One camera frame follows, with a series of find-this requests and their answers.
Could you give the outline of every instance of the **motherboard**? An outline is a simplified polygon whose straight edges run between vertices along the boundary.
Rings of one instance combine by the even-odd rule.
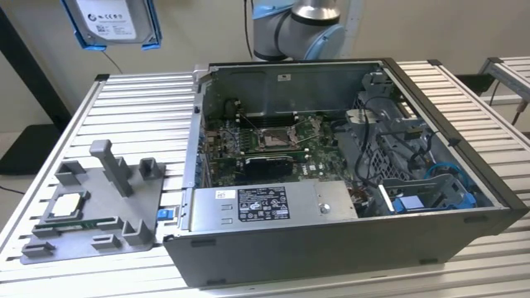
[[[345,181],[353,176],[338,147],[333,121],[305,114],[276,119],[237,115],[209,124],[207,149],[213,187]]]

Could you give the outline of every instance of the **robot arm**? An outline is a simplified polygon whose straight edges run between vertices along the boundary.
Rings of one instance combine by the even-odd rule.
[[[332,59],[345,41],[336,0],[269,1],[253,14],[258,60]]]

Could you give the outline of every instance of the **warning label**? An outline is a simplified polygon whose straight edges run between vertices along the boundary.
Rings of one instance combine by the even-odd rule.
[[[242,222],[290,218],[285,187],[239,189],[238,204]]]

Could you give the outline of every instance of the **circuit board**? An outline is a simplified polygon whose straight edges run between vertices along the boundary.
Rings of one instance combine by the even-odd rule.
[[[286,127],[242,128],[233,121],[218,123],[207,136],[213,187],[306,179],[352,183],[332,123],[321,115],[300,115],[297,123]],[[249,178],[245,164],[266,157],[293,161],[289,174]]]

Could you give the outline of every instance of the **metal workbench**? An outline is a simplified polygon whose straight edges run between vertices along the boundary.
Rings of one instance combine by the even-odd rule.
[[[486,59],[480,73],[489,73],[526,101],[530,101],[530,57]]]
[[[525,137],[444,66],[416,61],[401,67],[530,204]],[[54,193],[59,162],[77,159],[83,167],[101,166],[89,154],[94,140],[111,139],[113,151],[130,165],[151,156],[169,163],[161,205],[181,204],[193,102],[191,73],[121,75],[95,82],[0,234],[0,296],[530,297],[530,216],[500,236],[472,242],[446,264],[222,289],[189,288],[182,280],[161,244],[175,222],[159,223],[158,245],[147,252],[22,265],[22,247]]]

